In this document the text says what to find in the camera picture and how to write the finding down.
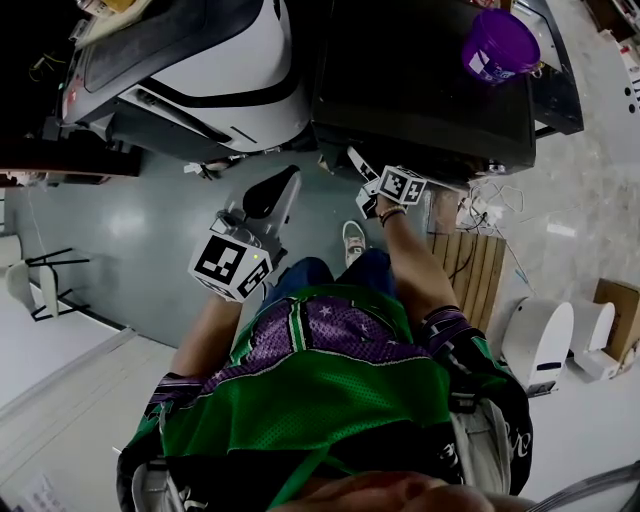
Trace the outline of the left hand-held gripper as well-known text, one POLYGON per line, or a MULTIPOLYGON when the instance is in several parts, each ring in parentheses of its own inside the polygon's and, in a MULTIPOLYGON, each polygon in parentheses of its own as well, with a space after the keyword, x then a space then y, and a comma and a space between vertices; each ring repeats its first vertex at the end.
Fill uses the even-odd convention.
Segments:
POLYGON ((197 242, 189 274, 224 300, 245 302, 287 255, 281 231, 301 184, 299 167, 289 165, 234 189, 197 242))

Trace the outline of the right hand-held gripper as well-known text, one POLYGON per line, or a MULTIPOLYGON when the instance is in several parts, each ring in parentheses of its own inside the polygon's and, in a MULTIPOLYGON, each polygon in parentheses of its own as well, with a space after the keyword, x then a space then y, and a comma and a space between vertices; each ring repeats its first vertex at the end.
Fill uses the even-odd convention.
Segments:
POLYGON ((347 156, 365 180, 356 197, 356 204, 365 219, 376 216, 378 195, 403 206, 412 206, 419 202, 426 188, 425 178, 397 166, 386 165, 382 170, 375 170, 353 146, 348 147, 347 156))

